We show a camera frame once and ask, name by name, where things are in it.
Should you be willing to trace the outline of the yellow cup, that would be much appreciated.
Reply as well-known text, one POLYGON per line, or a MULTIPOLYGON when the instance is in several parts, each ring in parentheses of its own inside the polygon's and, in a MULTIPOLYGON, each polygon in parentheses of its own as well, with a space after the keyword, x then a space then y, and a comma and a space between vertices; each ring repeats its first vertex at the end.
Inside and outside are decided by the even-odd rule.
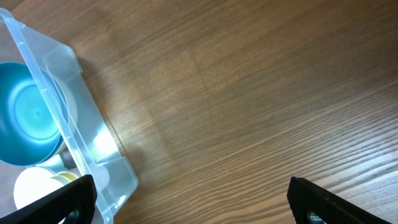
POLYGON ((61 182, 63 185, 67 185, 75 180, 77 180, 79 176, 72 172, 64 171, 64 172, 59 172, 52 176, 52 179, 57 180, 61 182))

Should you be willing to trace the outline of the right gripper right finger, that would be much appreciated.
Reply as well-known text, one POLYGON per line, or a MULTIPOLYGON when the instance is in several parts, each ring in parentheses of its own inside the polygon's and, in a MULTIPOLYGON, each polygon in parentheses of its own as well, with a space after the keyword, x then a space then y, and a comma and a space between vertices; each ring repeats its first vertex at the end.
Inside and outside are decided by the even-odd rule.
POLYGON ((290 179, 287 199, 297 223, 387 223, 302 177, 290 179))

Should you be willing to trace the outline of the dark blue bowl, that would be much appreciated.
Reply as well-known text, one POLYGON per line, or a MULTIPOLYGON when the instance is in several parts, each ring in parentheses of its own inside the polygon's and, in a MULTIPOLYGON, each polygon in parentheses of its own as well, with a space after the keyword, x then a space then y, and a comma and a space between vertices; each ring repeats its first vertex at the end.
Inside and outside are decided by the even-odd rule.
POLYGON ((1 63, 1 161, 40 164, 62 149, 63 139, 27 65, 1 63))

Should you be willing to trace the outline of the pale green cup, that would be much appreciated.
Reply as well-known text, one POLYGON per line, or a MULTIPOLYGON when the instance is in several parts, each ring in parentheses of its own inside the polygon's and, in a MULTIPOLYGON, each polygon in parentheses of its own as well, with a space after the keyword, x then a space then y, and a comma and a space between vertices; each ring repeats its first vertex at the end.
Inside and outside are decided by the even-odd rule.
POLYGON ((69 184, 64 177, 42 167, 22 171, 14 184, 14 203, 19 210, 69 184))

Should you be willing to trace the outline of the cream bowl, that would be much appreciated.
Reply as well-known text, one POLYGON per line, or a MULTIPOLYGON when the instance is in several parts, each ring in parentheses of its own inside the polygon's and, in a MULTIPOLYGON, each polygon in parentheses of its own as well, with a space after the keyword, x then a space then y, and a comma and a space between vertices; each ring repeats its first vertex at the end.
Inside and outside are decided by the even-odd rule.
POLYGON ((67 148, 66 140, 62 136, 72 137, 76 131, 78 122, 78 109, 75 97, 68 85, 60 78, 46 73, 44 75, 47 92, 44 96, 45 103, 55 122, 57 144, 51 153, 51 157, 61 153, 67 148))

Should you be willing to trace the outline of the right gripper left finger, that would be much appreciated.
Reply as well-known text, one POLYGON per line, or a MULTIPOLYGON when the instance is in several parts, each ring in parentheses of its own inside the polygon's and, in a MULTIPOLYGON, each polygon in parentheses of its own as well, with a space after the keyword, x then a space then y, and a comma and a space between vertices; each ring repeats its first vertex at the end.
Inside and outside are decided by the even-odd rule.
POLYGON ((96 199, 97 192, 93 176, 84 175, 28 206, 1 218, 1 223, 90 224, 95 214, 96 199))

